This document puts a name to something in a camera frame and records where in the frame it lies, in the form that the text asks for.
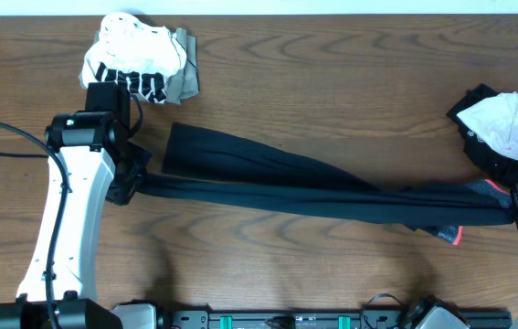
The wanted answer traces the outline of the black pants with red waistband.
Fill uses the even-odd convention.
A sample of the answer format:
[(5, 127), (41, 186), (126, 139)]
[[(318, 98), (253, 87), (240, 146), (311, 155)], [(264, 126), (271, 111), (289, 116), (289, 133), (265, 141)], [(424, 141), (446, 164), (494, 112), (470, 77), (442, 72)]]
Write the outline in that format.
[(466, 227), (513, 223), (508, 194), (487, 180), (386, 191), (330, 164), (176, 123), (160, 175), (140, 193), (294, 215), (403, 225), (456, 245)]

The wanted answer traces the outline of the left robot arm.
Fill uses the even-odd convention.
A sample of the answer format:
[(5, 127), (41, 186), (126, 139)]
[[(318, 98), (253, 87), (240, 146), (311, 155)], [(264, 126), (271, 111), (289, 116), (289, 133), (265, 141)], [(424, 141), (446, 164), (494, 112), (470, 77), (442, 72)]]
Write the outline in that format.
[(85, 108), (59, 114), (46, 129), (48, 193), (34, 254), (16, 299), (0, 303), (0, 328), (155, 328), (150, 302), (108, 310), (97, 302), (95, 259), (105, 203), (125, 206), (147, 157), (129, 142), (130, 94), (91, 83)]

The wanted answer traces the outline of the black and white garment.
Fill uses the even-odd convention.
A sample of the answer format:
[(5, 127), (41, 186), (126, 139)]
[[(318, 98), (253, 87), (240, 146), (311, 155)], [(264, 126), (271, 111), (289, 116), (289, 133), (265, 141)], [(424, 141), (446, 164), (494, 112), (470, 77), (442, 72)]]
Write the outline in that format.
[(470, 161), (495, 183), (518, 184), (518, 93), (499, 93), (485, 84), (466, 94), (448, 112), (464, 140)]

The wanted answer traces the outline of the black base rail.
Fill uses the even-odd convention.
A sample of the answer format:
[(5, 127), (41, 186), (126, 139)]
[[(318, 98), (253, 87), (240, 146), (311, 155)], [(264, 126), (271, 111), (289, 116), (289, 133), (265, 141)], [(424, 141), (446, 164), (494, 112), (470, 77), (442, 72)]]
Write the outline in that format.
[(380, 293), (357, 310), (262, 312), (165, 311), (157, 326), (170, 329), (509, 329), (510, 312), (496, 308), (461, 309), (433, 295), (405, 304)]

